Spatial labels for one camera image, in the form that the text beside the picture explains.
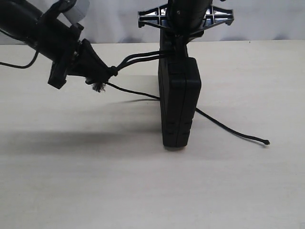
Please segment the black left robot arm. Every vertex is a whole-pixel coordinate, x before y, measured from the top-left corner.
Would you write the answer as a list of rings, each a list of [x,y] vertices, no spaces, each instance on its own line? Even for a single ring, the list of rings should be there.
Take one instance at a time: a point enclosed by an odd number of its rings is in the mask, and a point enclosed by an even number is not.
[[[88,0],[58,0],[41,12],[26,0],[0,2],[0,28],[52,60],[48,84],[61,89],[67,76],[86,78],[100,91],[117,69],[107,66],[87,39],[80,40]]]

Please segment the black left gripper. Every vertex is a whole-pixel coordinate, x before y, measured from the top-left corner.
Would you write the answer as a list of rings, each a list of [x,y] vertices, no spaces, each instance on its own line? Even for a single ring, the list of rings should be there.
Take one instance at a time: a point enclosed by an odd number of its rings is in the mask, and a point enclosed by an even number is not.
[[[49,85],[61,89],[66,84],[70,67],[71,75],[91,80],[109,80],[113,76],[112,69],[102,61],[87,39],[79,45],[84,29],[82,25],[67,26],[46,14],[42,15],[37,25],[38,51],[52,60]]]

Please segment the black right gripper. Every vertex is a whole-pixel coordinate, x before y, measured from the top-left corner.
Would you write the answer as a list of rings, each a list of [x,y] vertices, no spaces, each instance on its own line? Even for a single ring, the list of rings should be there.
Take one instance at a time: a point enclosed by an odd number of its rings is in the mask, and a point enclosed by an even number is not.
[[[166,4],[138,12],[138,27],[145,25],[187,41],[203,36],[204,31],[234,21],[233,10],[213,5],[212,0],[169,0]]]

